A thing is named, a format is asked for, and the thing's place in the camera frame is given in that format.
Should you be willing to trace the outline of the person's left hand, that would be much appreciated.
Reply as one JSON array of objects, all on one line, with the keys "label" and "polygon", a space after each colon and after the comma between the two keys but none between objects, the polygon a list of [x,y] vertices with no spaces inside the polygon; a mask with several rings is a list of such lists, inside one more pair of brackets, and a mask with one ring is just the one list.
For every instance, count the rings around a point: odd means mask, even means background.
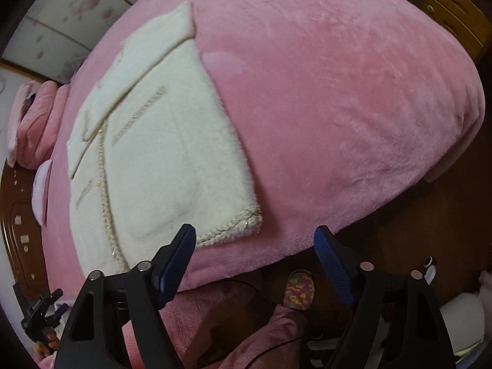
[{"label": "person's left hand", "polygon": [[36,342],[34,345],[34,354],[39,361],[51,356],[59,348],[60,340],[58,334],[53,328],[44,329],[44,341]]}]

